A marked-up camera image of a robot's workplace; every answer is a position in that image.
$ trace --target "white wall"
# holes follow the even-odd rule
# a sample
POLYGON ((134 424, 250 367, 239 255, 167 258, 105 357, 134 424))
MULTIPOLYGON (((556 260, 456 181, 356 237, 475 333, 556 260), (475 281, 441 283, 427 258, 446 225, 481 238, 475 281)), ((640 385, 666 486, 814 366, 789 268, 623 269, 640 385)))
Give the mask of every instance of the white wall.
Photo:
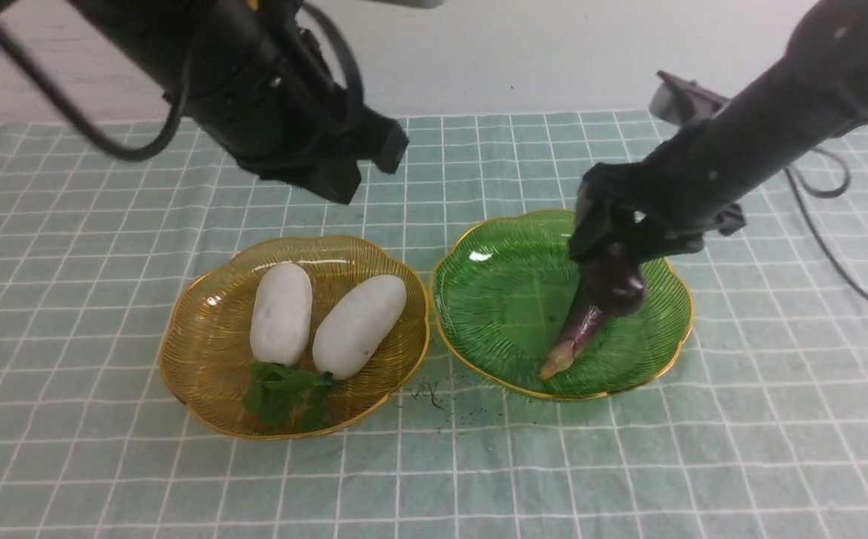
MULTIPOLYGON (((447 0, 409 10, 314 1, 357 52, 369 103, 395 115, 646 106, 661 68, 734 93, 779 57, 814 3, 447 0)), ((166 111, 155 86, 63 0, 22 0, 3 20, 95 118, 166 111)), ((51 108, 0 55, 0 121, 46 119, 51 108)))

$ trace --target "gold plate rim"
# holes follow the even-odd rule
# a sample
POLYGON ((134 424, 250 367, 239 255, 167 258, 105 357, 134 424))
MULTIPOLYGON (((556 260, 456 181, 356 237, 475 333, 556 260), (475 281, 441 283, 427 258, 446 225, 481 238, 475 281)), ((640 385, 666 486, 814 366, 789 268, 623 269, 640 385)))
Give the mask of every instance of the gold plate rim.
MULTIPOLYGON (((472 232, 474 232, 478 228, 481 228, 482 226, 491 225, 491 224, 494 224, 495 222, 518 221, 519 219, 536 217, 538 214, 544 214, 544 213, 570 214, 570 215, 574 214, 573 211, 562 209, 562 208, 540 209, 540 210, 529 211, 529 212, 526 212, 526 213, 523 213, 520 215, 516 215, 516 216, 495 217, 492 219, 486 219, 485 221, 478 222, 477 225, 473 225, 473 226, 471 226, 471 228, 468 228, 467 231, 465 231, 464 234, 461 234, 460 238, 458 238, 457 241, 454 242, 454 245, 451 246, 451 249, 447 252, 447 255, 444 255, 443 258, 441 258, 437 262, 437 265, 434 266, 434 269, 431 271, 431 275, 430 275, 430 279, 429 279, 429 283, 428 283, 428 287, 430 289, 429 291, 430 291, 431 299, 436 297, 436 294, 434 294, 434 283, 436 283, 437 274, 440 272, 440 267, 448 259, 450 259, 451 256, 454 256, 454 253, 457 251, 458 248, 460 248, 461 244, 464 242, 464 240, 467 238, 467 236, 472 234, 472 232)), ((498 386, 502 386, 503 388, 510 389, 512 392, 517 392, 517 393, 520 393, 520 395, 526 395, 527 397, 532 397, 534 399, 542 399, 542 400, 547 400, 547 401, 562 401, 562 402, 591 401, 594 399, 602 399, 604 397, 609 397, 612 395, 618 395, 619 393, 623 393, 623 392, 629 392, 630 390, 633 390, 633 389, 642 388, 642 386, 646 386, 647 383, 651 383, 651 382, 655 381, 656 379, 659 379, 663 375, 667 374, 667 372, 670 372, 670 369, 673 368, 674 365, 676 365, 677 359, 680 359, 680 355, 683 352, 683 347, 687 343, 687 339, 690 338, 691 333, 693 333, 693 331, 694 331, 694 295, 693 295, 693 293, 691 293, 690 287, 687 286, 687 283, 683 280, 683 278, 680 276, 680 274, 676 272, 676 269, 673 269, 673 265, 671 265, 670 260, 666 259, 666 258, 664 258, 663 260, 667 266, 667 272, 670 272, 670 274, 673 275, 673 277, 677 280, 677 282, 680 283, 680 286, 683 287, 683 290, 687 291, 687 298, 688 298, 688 300, 690 300, 690 322, 688 322, 687 330, 684 331, 683 337, 680 338, 680 342, 677 343, 676 350, 673 351, 673 354, 670 354, 670 360, 667 361, 667 364, 664 365, 663 368, 661 368, 659 371, 654 373, 652 376, 650 376, 646 380, 643 380, 642 382, 638 382, 638 383, 633 383, 633 385, 626 386, 625 388, 612 389, 612 390, 609 390, 608 392, 590 393, 590 395, 557 395, 556 393, 534 392, 533 389, 521 388, 520 386, 515 385, 515 383, 510 383, 506 380, 502 380, 500 378, 497 378, 496 376, 493 376, 492 374, 489 374, 488 372, 483 371, 481 368, 479 368, 479 366, 474 365, 474 362, 471 362, 470 359, 468 359, 467 357, 464 357, 464 355, 462 355, 460 352, 457 351, 457 349, 454 348, 454 345, 451 344, 451 341, 447 338, 447 334, 443 330, 443 322, 441 322, 440 309, 437 309, 437 301, 434 300, 433 301, 434 309, 437 309, 437 316, 436 316, 436 318, 437 318, 437 334, 440 336, 440 340, 443 341, 444 345, 447 346, 448 351, 450 351, 450 353, 453 354, 455 358, 460 359, 462 364, 467 365, 467 368, 471 369, 471 371, 474 371, 478 375, 483 376, 488 381, 496 383, 498 386)))
POLYGON ((177 399, 177 402, 181 403, 181 405, 184 406, 184 409, 187 409, 187 412, 190 413, 191 416, 194 417, 194 419, 196 419, 198 422, 200 422, 201 425, 204 425, 209 430, 213 430, 213 432, 215 432, 215 433, 224 434, 224 436, 230 436, 230 437, 238 438, 238 439, 242 439, 242 440, 252 440, 252 441, 276 441, 276 440, 301 439, 301 438, 313 438, 313 437, 318 437, 318 436, 327 436, 327 434, 338 432, 338 430, 347 429, 347 427, 351 427, 352 425, 355 425, 355 424, 361 422, 362 420, 367 419, 373 412, 376 412, 376 410, 379 409, 380 406, 385 405, 386 402, 388 402, 388 400, 390 399, 390 396, 396 395, 396 393, 399 392, 399 390, 402 389, 403 386, 407 385, 407 382, 410 382, 410 379, 413 379, 413 376, 416 375, 417 371, 419 371, 420 366, 423 365, 424 359, 427 359, 427 352, 430 351, 430 344, 431 344, 430 314, 431 314, 431 292, 430 292, 430 290, 427 290, 427 287, 424 286, 424 280, 420 277, 420 275, 417 272, 414 272, 412 267, 408 266, 406 263, 401 262, 400 260, 397 260, 396 258, 393 258, 393 256, 390 256, 389 253, 386 252, 385 249, 382 249, 381 246, 377 245, 376 243, 373 243, 371 240, 359 238, 358 236, 351 236, 349 234, 331 234, 328 236, 318 236, 317 238, 308 238, 308 237, 304 237, 304 236, 287 236, 286 238, 272 238, 269 240, 264 240, 263 242, 255 243, 255 245, 249 246, 249 248, 246 248, 246 249, 242 250, 241 252, 237 253, 237 255, 232 256, 231 260, 228 260, 228 262, 223 263, 221 266, 215 267, 215 269, 209 270, 209 272, 206 272, 203 275, 201 275, 200 277, 198 277, 197 279, 194 279, 194 281, 192 281, 190 285, 185 287, 183 293, 181 293, 180 296, 177 297, 177 301, 174 303, 174 308, 171 310, 171 317, 170 317, 170 320, 168 322, 167 331, 164 334, 164 339, 161 341, 160 351, 157 353, 157 370, 160 372, 161 381, 163 381, 164 386, 166 386, 168 392, 171 393, 171 395, 174 397, 174 399, 177 399), (285 242, 318 243, 318 242, 323 242, 324 240, 328 240, 328 239, 347 239, 347 240, 352 240, 354 242, 362 243, 364 246, 368 246, 368 248, 374 249, 374 250, 376 250, 376 252, 380 252, 383 256, 385 256, 386 258, 391 260, 397 266, 403 267, 403 269, 407 271, 407 274, 410 274, 410 276, 412 276, 413 279, 416 279, 416 282, 419 283, 419 285, 420 285, 420 290, 423 290, 423 299, 424 299, 424 310, 423 310, 424 311, 424 320, 423 320, 423 322, 424 322, 424 345, 423 345, 423 348, 420 349, 420 358, 417 359, 416 364, 413 365, 413 367, 410 369, 410 371, 408 371, 407 374, 405 374, 403 376, 403 378, 400 379, 400 382, 396 383, 396 386, 393 386, 393 389, 390 389, 389 392, 387 392, 380 399, 378 399, 376 403, 374 403, 368 409, 365 409, 364 412, 361 412, 358 415, 351 417, 351 419, 342 421, 341 423, 338 423, 337 425, 325 427, 324 429, 320 429, 320 430, 312 430, 312 432, 309 432, 309 433, 256 434, 256 436, 252 436, 252 434, 235 433, 235 432, 232 432, 232 430, 222 429, 222 427, 218 427, 218 426, 214 425, 214 423, 211 423, 210 421, 208 421, 206 418, 204 418, 204 416, 201 416, 200 413, 197 413, 197 410, 194 410, 194 409, 192 409, 192 407, 188 406, 187 402, 185 402, 184 399, 181 399, 180 396, 177 395, 177 392, 174 391, 174 388, 171 385, 170 379, 168 379, 168 377, 167 377, 166 367, 164 366, 164 359, 166 358, 167 344, 168 344, 168 342, 170 342, 171 335, 174 334, 174 331, 176 331, 176 328, 177 328, 177 311, 179 311, 179 309, 180 309, 180 304, 183 303, 184 298, 187 297, 187 294, 191 293, 191 290, 193 290, 194 287, 196 287, 198 285, 198 283, 201 283, 201 281, 204 281, 205 279, 207 279, 207 277, 211 276, 212 274, 214 274, 216 272, 221 272, 221 270, 225 269, 225 267, 231 266, 232 264, 234 264, 234 262, 237 259, 245 256, 246 253, 248 253, 248 252, 252 252, 252 250, 262 249, 264 246, 270 246, 270 245, 273 245, 274 243, 285 243, 285 242))

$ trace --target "green plate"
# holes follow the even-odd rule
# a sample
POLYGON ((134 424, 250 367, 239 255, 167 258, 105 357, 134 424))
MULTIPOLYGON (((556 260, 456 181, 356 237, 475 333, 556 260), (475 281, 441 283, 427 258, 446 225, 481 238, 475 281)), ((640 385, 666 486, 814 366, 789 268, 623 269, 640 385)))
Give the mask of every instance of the green plate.
POLYGON ((670 263, 642 266, 643 309, 609 320, 573 366, 537 371, 577 289, 568 259, 574 212, 489 219, 468 230, 431 276, 437 328, 464 364, 536 398, 593 399, 645 385, 670 370, 694 324, 694 301, 670 263))

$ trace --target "herb sprig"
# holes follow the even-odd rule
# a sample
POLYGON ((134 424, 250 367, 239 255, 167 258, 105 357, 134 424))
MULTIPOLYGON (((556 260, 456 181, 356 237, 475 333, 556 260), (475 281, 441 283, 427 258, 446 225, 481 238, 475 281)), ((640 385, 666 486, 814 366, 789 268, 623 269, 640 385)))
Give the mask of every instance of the herb sprig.
POLYGON ((265 427, 276 429, 287 421, 305 395, 307 406, 300 416, 300 429, 311 432, 327 425, 327 396, 334 388, 329 372, 318 376, 310 371, 265 362, 253 362, 249 369, 253 380, 241 403, 265 427))

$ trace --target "white radish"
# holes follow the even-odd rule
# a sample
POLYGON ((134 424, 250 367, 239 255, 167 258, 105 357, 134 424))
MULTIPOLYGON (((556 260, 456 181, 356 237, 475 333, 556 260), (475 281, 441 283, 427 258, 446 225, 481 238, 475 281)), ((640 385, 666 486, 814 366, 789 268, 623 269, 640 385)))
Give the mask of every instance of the white radish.
POLYGON ((284 262, 260 279, 251 316, 251 351, 259 362, 296 364, 310 337, 314 293, 303 267, 284 262))
POLYGON ((393 329, 407 304, 395 275, 377 275, 354 287, 327 314, 314 335, 314 365, 335 380, 357 374, 393 329))

